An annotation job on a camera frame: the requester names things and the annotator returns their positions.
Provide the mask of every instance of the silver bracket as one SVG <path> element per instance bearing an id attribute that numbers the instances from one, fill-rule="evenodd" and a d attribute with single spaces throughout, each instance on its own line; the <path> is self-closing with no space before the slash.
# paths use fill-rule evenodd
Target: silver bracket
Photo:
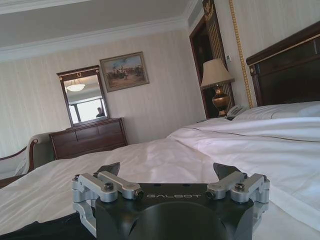
<path id="1" fill-rule="evenodd" d="M 235 171 L 216 183 L 207 185 L 207 196 L 210 199 L 223 199 L 230 191 L 231 199 L 237 203 L 246 203 L 251 199 L 253 205 L 253 230 L 261 222 L 262 213 L 269 207 L 270 181 L 266 176 L 253 174 L 245 179 L 242 172 Z"/>
<path id="2" fill-rule="evenodd" d="M 97 227 L 91 206 L 95 206 L 98 197 L 104 203 L 117 200 L 118 191 L 125 199 L 129 200 L 139 199 L 143 196 L 143 191 L 138 183 L 125 181 L 107 171 L 100 172 L 97 178 L 84 173 L 76 175 L 72 179 L 72 207 L 79 213 L 81 223 L 95 238 L 97 237 Z"/>
<path id="3" fill-rule="evenodd" d="M 144 192 L 138 183 L 128 182 L 108 171 L 99 172 L 98 179 L 105 183 L 112 183 L 125 199 L 136 200 L 143 197 Z"/>
<path id="4" fill-rule="evenodd" d="M 244 179 L 245 175 L 242 172 L 234 171 L 218 182 L 209 183 L 206 194 L 212 200 L 224 199 L 226 192 L 231 190 L 236 183 L 240 183 Z"/>

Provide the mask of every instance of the light switch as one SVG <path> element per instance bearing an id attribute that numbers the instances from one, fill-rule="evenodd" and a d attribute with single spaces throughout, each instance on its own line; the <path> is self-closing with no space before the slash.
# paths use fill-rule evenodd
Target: light switch
<path id="1" fill-rule="evenodd" d="M 231 54 L 228 54 L 227 56 L 225 56 L 225 61 L 227 63 L 230 63 L 231 62 Z"/>

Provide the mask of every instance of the picture frame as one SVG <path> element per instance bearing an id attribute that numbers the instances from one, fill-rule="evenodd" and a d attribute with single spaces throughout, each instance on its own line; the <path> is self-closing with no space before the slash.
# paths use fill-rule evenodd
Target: picture frame
<path id="1" fill-rule="evenodd" d="M 107 92 L 149 84 L 142 51 L 101 59 L 100 66 Z"/>

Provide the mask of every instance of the brass lamp base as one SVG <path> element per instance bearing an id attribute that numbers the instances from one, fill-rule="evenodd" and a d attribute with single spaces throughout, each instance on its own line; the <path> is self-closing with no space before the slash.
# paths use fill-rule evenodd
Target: brass lamp base
<path id="1" fill-rule="evenodd" d="M 215 88 L 215 96 L 212 98 L 212 103 L 218 109 L 219 117 L 227 115 L 229 96 L 224 93 L 222 86 L 218 85 Z"/>

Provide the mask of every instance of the armchair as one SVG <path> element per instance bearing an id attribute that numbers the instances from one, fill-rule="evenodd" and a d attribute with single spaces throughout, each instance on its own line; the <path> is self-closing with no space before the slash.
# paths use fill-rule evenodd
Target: armchair
<path id="1" fill-rule="evenodd" d="M 49 134 L 50 132 L 34 135 L 22 150 L 0 158 L 0 188 L 54 160 Z"/>

